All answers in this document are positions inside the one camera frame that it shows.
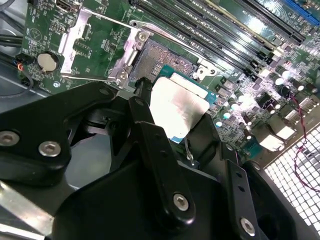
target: cable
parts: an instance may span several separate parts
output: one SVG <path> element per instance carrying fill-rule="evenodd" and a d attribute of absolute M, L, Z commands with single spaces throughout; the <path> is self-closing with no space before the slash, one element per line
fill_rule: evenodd
<path fill-rule="evenodd" d="M 2 40 L 2 41 L 22 42 L 23 39 L 24 38 L 22 36 L 0 34 L 0 40 Z"/>
<path fill-rule="evenodd" d="M 299 166 L 297 164 L 297 160 L 298 160 L 298 155 L 299 153 L 301 153 L 304 149 L 305 149 L 305 146 L 308 142 L 307 140 L 307 130 L 306 130 L 306 126 L 305 126 L 305 121 L 304 121 L 304 116 L 303 116 L 303 109 L 300 107 L 297 99 L 295 98 L 294 96 L 294 93 L 291 91 L 291 87 L 289 85 L 283 85 L 280 92 L 281 94 L 283 94 L 283 89 L 284 88 L 288 88 L 289 90 L 289 96 L 287 97 L 288 100 L 292 100 L 294 102 L 294 104 L 296 104 L 297 108 L 298 108 L 298 114 L 300 116 L 300 124 L 301 124 L 301 127 L 302 127 L 302 131 L 303 131 L 303 143 L 302 145 L 298 148 L 297 152 L 296 152 L 296 155 L 293 159 L 293 163 L 294 163 L 294 175 L 298 178 L 299 182 L 304 186 L 304 187 L 307 187 L 313 191 L 315 191 L 316 193 L 320 193 L 320 189 L 316 189 L 312 186 L 310 186 L 308 183 L 306 183 L 299 175 L 298 173 L 298 170 L 299 170 Z"/>
<path fill-rule="evenodd" d="M 22 42 L 13 42 L 13 41 L 2 41 L 0 39 L 0 46 L 12 47 L 12 48 L 21 48 Z"/>
<path fill-rule="evenodd" d="M 0 99 L 12 99 L 12 98 L 21 97 L 21 96 L 25 95 L 26 93 L 28 93 L 30 91 L 30 89 L 32 89 L 34 87 L 34 85 L 35 85 L 34 80 L 30 76 L 30 74 L 24 69 L 24 66 L 22 65 L 22 63 L 18 63 L 16 67 L 30 81 L 30 85 L 22 92 L 19 92 L 19 93 L 16 93 L 16 94 L 10 94 L 10 95 L 0 95 Z"/>
<path fill-rule="evenodd" d="M 24 27 L 19 22 L 17 22 L 16 20 L 14 20 L 13 18 L 11 18 L 10 16 L 8 16 L 7 14 L 5 14 L 2 11 L 0 11 L 0 19 L 6 21 L 7 24 L 9 24 L 11 27 L 13 27 L 18 32 L 20 32 L 20 33 L 24 32 Z"/>
<path fill-rule="evenodd" d="M 13 3 L 15 2 L 15 0 L 8 0 L 5 3 L 0 5 L 0 12 L 6 10 L 7 8 L 9 8 Z"/>

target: electronic component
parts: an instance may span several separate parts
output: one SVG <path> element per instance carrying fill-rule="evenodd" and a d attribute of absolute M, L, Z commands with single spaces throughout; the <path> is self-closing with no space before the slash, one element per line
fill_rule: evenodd
<path fill-rule="evenodd" d="M 225 77 L 223 77 L 220 82 L 227 89 L 235 90 L 237 88 L 237 84 L 235 84 L 232 81 L 226 79 Z"/>
<path fill-rule="evenodd" d="M 288 86 L 284 85 L 278 90 L 278 94 L 284 97 L 285 99 L 289 99 L 291 98 L 291 96 L 293 96 L 294 93 L 290 90 Z"/>
<path fill-rule="evenodd" d="M 256 18 L 272 28 L 276 33 L 280 34 L 287 41 L 300 45 L 306 38 L 299 32 L 294 30 L 290 25 L 286 24 L 280 18 L 268 11 L 263 5 L 255 0 L 234 0 L 246 11 L 252 13 Z"/>
<path fill-rule="evenodd" d="M 153 83 L 164 65 L 170 66 L 187 77 L 191 77 L 196 70 L 196 66 L 186 58 L 149 39 L 137 58 L 129 79 L 135 82 L 145 77 Z"/>
<path fill-rule="evenodd" d="M 316 94 L 318 92 L 318 88 L 313 85 L 312 83 L 307 83 L 305 85 L 305 89 L 310 92 L 310 93 L 313 93 L 313 94 Z"/>
<path fill-rule="evenodd" d="M 213 120 L 213 123 L 214 123 L 214 125 L 215 125 L 217 128 L 220 128 L 220 127 L 222 127 L 222 125 L 223 125 L 221 119 L 218 118 L 218 117 L 216 117 L 216 118 Z"/>
<path fill-rule="evenodd" d="M 225 89 L 223 86 L 217 85 L 215 87 L 216 92 L 219 94 L 219 96 L 227 98 L 231 95 L 231 92 Z"/>
<path fill-rule="evenodd" d="M 44 73 L 51 73 L 59 68 L 59 58 L 50 51 L 40 53 L 36 61 Z"/>
<path fill-rule="evenodd" d="M 247 139 L 247 140 L 252 139 L 251 133 L 249 132 L 248 129 L 244 128 L 244 129 L 243 129 L 243 134 L 244 134 L 244 136 L 245 136 L 245 139 Z"/>
<path fill-rule="evenodd" d="M 269 78 L 274 82 L 275 85 L 279 86 L 284 84 L 285 80 L 278 75 L 277 73 L 273 72 L 269 75 Z"/>
<path fill-rule="evenodd" d="M 274 134 L 284 140 L 290 139 L 296 133 L 296 130 L 283 121 L 278 115 L 273 115 L 269 119 L 268 124 L 272 128 Z"/>
<path fill-rule="evenodd" d="M 234 98 L 231 97 L 231 98 L 228 100 L 228 103 L 229 103 L 230 108 L 231 108 L 232 110 L 238 110 L 238 109 L 239 109 L 239 105 L 237 104 L 237 102 L 236 102 L 236 100 L 235 100 Z"/>
<path fill-rule="evenodd" d="M 311 13 L 307 12 L 303 7 L 299 6 L 294 0 L 281 0 L 281 2 L 285 3 L 289 8 L 295 11 L 299 16 L 304 18 L 308 23 L 319 26 L 320 21 L 312 16 Z"/>
<path fill-rule="evenodd" d="M 244 122 L 246 123 L 247 126 L 251 126 L 252 125 L 252 121 L 248 117 L 248 115 L 244 114 L 242 117 L 243 117 L 243 120 L 244 120 Z"/>
<path fill-rule="evenodd" d="M 281 108 L 281 105 L 280 105 L 276 100 L 273 100 L 272 106 L 273 106 L 274 109 L 276 109 L 276 110 L 278 110 L 278 109 Z"/>
<path fill-rule="evenodd" d="M 281 151 L 285 148 L 285 143 L 279 137 L 274 136 L 269 128 L 264 124 L 258 124 L 252 132 L 257 142 L 271 152 Z"/>
<path fill-rule="evenodd" d="M 274 100 L 269 94 L 265 93 L 264 96 L 257 101 L 260 108 L 267 110 L 270 114 L 276 112 L 276 108 L 279 109 L 281 106 L 278 105 L 277 101 Z"/>
<path fill-rule="evenodd" d="M 276 72 L 284 79 L 290 78 L 290 71 L 285 69 L 283 66 L 279 66 L 277 68 Z"/>
<path fill-rule="evenodd" d="M 63 11 L 71 12 L 72 10 L 72 6 L 63 0 L 55 0 L 55 4 Z"/>
<path fill-rule="evenodd" d="M 286 120 L 292 122 L 293 124 L 297 124 L 300 121 L 299 113 L 293 109 L 290 104 L 286 104 L 281 110 L 279 114 Z"/>
<path fill-rule="evenodd" d="M 305 89 L 305 86 L 303 86 L 299 81 L 295 80 L 294 78 L 291 78 L 290 82 L 298 91 L 302 91 L 303 89 Z"/>
<path fill-rule="evenodd" d="M 266 107 L 266 110 L 270 113 L 270 114 L 275 114 L 276 110 L 274 108 L 274 106 L 269 105 Z"/>
<path fill-rule="evenodd" d="M 33 56 L 29 56 L 24 53 L 20 53 L 15 56 L 15 60 L 19 63 L 22 63 L 23 65 L 30 65 L 35 62 L 35 58 Z"/>
<path fill-rule="evenodd" d="M 39 0 L 27 0 L 27 3 L 36 7 L 39 4 Z"/>
<path fill-rule="evenodd" d="M 225 107 L 220 111 L 220 115 L 223 119 L 229 119 L 231 117 L 230 112 Z"/>
<path fill-rule="evenodd" d="M 238 92 L 235 94 L 235 96 L 238 98 L 238 101 L 239 101 L 240 103 L 244 103 L 244 102 L 246 101 L 245 95 L 244 95 L 242 92 L 240 92 L 240 91 L 238 91 Z"/>

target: silver screw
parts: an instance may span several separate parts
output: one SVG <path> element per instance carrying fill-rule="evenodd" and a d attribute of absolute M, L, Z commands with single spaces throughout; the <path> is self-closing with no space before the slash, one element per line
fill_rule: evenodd
<path fill-rule="evenodd" d="M 39 153 L 45 157 L 54 158 L 61 153 L 61 147 L 59 143 L 55 141 L 44 141 L 39 145 Z"/>
<path fill-rule="evenodd" d="M 99 89 L 99 92 L 102 93 L 102 94 L 104 94 L 104 95 L 109 95 L 109 92 L 108 92 L 107 89 L 101 88 L 101 89 Z"/>
<path fill-rule="evenodd" d="M 260 170 L 260 167 L 258 164 L 256 164 L 255 162 L 252 163 L 252 166 L 256 169 L 256 170 Z"/>
<path fill-rule="evenodd" d="M 18 134 L 13 131 L 0 131 L 0 146 L 11 147 L 20 140 Z"/>
<path fill-rule="evenodd" d="M 189 202 L 185 196 L 177 193 L 173 196 L 173 203 L 180 211 L 187 211 L 189 208 Z"/>
<path fill-rule="evenodd" d="M 255 227 L 252 225 L 252 223 L 248 219 L 243 217 L 240 219 L 240 223 L 241 223 L 241 227 L 247 234 L 249 234 L 251 237 L 254 237 L 256 235 Z"/>
<path fill-rule="evenodd" d="M 147 35 L 144 33 L 144 32 L 140 32 L 139 35 L 138 35 L 138 38 L 141 42 L 145 42 L 147 41 Z"/>
<path fill-rule="evenodd" d="M 226 148 L 227 148 L 228 150 L 230 150 L 230 151 L 233 151 L 233 150 L 234 150 L 234 149 L 232 148 L 232 146 L 230 146 L 229 144 L 226 144 L 225 146 L 226 146 Z"/>
<path fill-rule="evenodd" d="M 53 82 L 53 86 L 54 86 L 55 88 L 60 88 L 61 84 L 60 84 L 60 82 L 55 81 L 55 82 Z"/>
<path fill-rule="evenodd" d="M 127 80 L 127 73 L 126 73 L 125 71 L 121 72 L 120 78 L 121 78 L 122 80 Z"/>
<path fill-rule="evenodd" d="M 139 98 L 135 99 L 135 102 L 141 106 L 145 105 L 143 101 L 141 101 Z"/>

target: black plastic bracket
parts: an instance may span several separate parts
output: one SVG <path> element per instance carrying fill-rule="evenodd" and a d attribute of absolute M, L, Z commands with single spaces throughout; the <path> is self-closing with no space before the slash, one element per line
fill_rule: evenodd
<path fill-rule="evenodd" d="M 233 231 L 243 240 L 260 240 L 246 171 L 239 166 L 237 152 L 220 142 L 216 157 L 203 169 L 221 183 L 228 202 L 229 219 Z"/>
<path fill-rule="evenodd" d="M 0 132 L 19 138 L 14 145 L 0 145 L 0 179 L 35 186 L 57 183 L 71 159 L 70 141 L 82 118 L 114 98 L 104 83 L 89 83 L 0 114 Z M 47 141 L 58 143 L 57 156 L 40 154 L 40 144 Z"/>

